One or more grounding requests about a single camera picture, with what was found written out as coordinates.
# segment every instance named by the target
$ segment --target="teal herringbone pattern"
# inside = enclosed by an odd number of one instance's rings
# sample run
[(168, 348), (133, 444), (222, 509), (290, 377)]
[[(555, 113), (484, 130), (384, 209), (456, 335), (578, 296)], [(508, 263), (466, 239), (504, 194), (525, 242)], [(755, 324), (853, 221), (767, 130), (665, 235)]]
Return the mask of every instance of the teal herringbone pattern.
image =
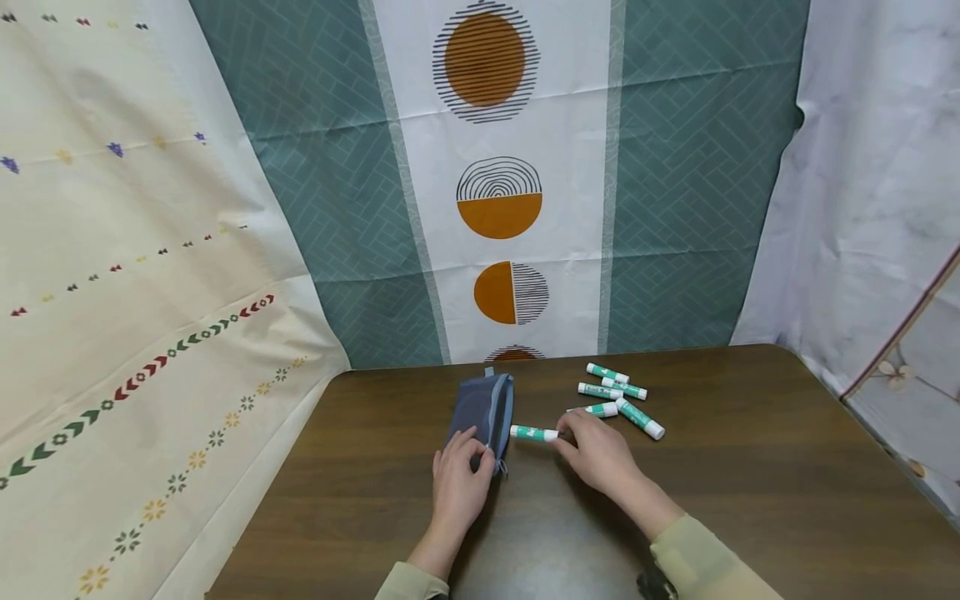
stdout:
[(443, 362), (356, 0), (191, 0), (354, 368)]
[(631, 0), (609, 352), (725, 345), (795, 115), (809, 0)]

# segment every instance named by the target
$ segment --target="curtain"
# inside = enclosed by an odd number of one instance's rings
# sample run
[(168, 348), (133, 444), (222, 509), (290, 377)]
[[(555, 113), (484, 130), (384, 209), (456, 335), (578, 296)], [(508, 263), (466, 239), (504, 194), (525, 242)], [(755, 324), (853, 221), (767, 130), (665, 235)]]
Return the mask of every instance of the curtain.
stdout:
[(191, 0), (356, 368), (729, 342), (808, 0)]
[(960, 5), (813, 0), (734, 343), (804, 362), (960, 513)]
[(348, 367), (222, 81), (175, 66), (216, 74), (196, 22), (161, 17), (0, 11), (4, 598), (200, 598)]

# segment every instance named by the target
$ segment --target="white glue stick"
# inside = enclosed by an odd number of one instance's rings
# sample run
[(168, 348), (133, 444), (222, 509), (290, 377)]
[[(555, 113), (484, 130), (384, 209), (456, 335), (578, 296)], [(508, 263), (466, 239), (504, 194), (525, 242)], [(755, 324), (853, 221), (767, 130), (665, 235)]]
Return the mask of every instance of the white glue stick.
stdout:
[(600, 385), (605, 388), (614, 388), (615, 390), (620, 390), (623, 392), (624, 396), (632, 396), (638, 400), (647, 399), (647, 391), (643, 388), (638, 388), (636, 385), (630, 385), (629, 383), (620, 383), (616, 379), (604, 377), (603, 381), (600, 382)]
[(622, 372), (611, 371), (610, 369), (604, 369), (600, 365), (594, 363), (587, 363), (587, 372), (598, 377), (609, 377), (610, 379), (614, 379), (620, 383), (630, 383), (629, 375), (625, 375)]
[(616, 400), (619, 397), (623, 397), (623, 392), (620, 390), (615, 390), (614, 388), (604, 388), (598, 385), (590, 385), (583, 382), (577, 384), (577, 392), (580, 394), (586, 394), (587, 396), (602, 397), (607, 400)]
[(560, 432), (556, 429), (540, 429), (539, 427), (524, 427), (523, 425), (511, 425), (510, 435), (523, 440), (537, 440), (538, 442), (550, 442), (556, 440)]
[[(606, 417), (616, 417), (619, 413), (619, 409), (616, 408), (616, 402), (604, 402), (603, 404), (591, 404), (590, 406), (581, 406), (580, 408), (584, 409), (591, 415), (604, 419)], [(576, 408), (571, 408), (566, 412), (571, 412), (577, 410)]]
[(616, 402), (616, 407), (624, 417), (634, 422), (634, 425), (647, 432), (647, 435), (654, 440), (659, 440), (666, 433), (666, 429), (660, 426), (658, 422), (647, 417), (643, 411), (636, 408), (633, 404), (620, 398)]

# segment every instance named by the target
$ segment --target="hand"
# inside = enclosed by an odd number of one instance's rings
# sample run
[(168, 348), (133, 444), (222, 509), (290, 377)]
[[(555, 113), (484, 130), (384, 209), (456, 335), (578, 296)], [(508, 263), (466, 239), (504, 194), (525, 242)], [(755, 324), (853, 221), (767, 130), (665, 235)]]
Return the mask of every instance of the hand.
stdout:
[(572, 433), (577, 445), (561, 438), (551, 444), (584, 483), (616, 502), (650, 541), (684, 515), (660, 486), (640, 472), (618, 431), (582, 409), (563, 415), (557, 429)]
[[(496, 459), (493, 451), (473, 437), (477, 428), (456, 432), (444, 451), (433, 455), (433, 521), (451, 532), (465, 534), (487, 503)], [(482, 455), (473, 472), (470, 459)]]
[[(407, 563), (446, 580), (460, 545), (487, 503), (496, 459), (473, 437), (476, 427), (456, 432), (444, 450), (433, 455), (433, 518)], [(470, 459), (482, 455), (473, 472)]]

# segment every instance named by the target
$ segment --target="sleeve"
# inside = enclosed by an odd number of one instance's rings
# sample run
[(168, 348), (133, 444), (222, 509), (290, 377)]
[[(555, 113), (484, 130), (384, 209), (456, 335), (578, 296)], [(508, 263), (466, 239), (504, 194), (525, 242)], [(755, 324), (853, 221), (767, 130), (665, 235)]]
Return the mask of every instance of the sleeve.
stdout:
[(781, 600), (692, 516), (683, 516), (670, 525), (650, 550), (683, 600)]
[(397, 563), (374, 600), (445, 600), (450, 586), (412, 564)]

